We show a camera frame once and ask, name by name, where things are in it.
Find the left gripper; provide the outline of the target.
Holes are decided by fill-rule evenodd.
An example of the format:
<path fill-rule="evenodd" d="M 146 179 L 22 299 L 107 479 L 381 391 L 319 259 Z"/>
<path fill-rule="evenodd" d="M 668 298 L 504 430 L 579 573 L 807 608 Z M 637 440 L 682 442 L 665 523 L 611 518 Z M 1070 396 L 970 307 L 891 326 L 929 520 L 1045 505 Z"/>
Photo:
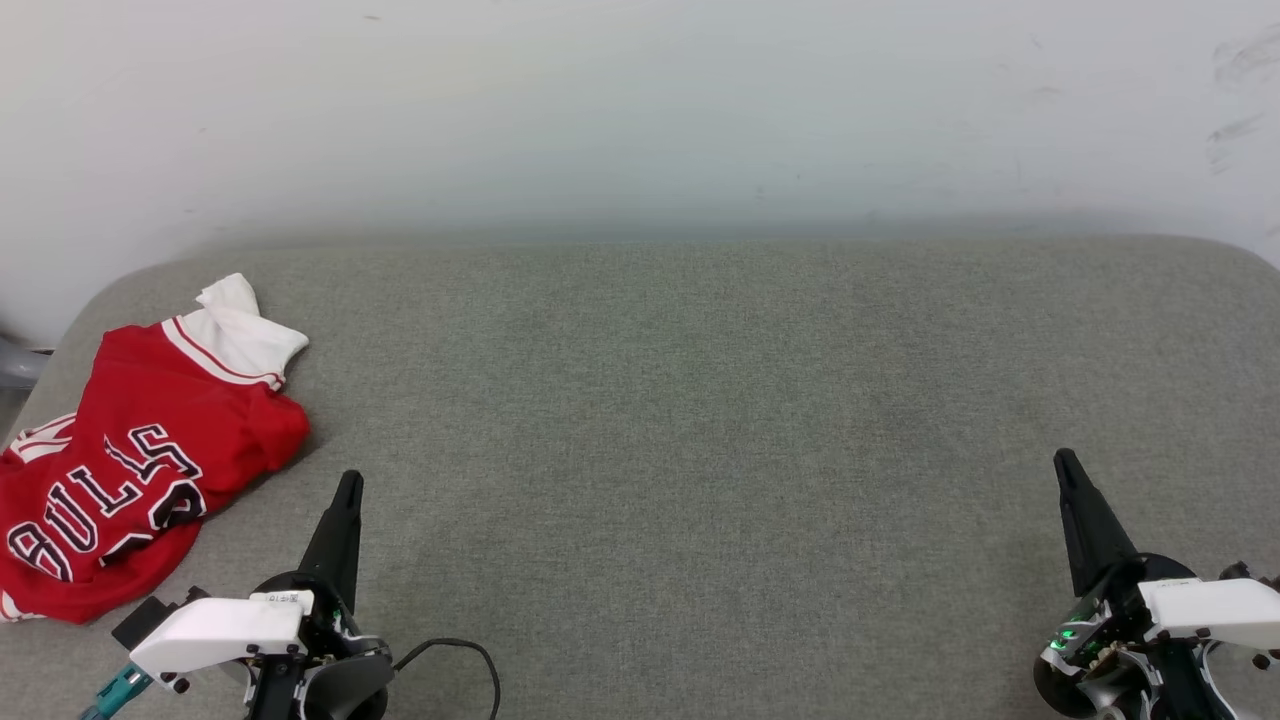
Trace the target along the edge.
<path fill-rule="evenodd" d="M 390 650 L 355 623 L 364 477 L 344 471 L 297 571 L 259 585 L 253 600 L 305 606 L 300 642 L 247 662 L 247 719 L 381 719 L 394 678 Z"/>

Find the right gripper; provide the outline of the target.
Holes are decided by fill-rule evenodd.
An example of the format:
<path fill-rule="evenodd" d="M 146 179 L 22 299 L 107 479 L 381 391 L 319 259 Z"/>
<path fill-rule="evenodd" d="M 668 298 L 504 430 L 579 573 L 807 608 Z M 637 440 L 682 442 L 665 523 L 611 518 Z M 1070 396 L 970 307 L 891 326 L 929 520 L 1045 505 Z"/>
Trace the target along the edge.
<path fill-rule="evenodd" d="M 1277 580 L 1243 562 L 1217 579 L 1139 553 L 1075 451 L 1053 455 L 1079 600 L 1036 660 L 1039 697 L 1071 719 L 1248 719 L 1213 676 L 1213 653 L 1277 669 Z"/>

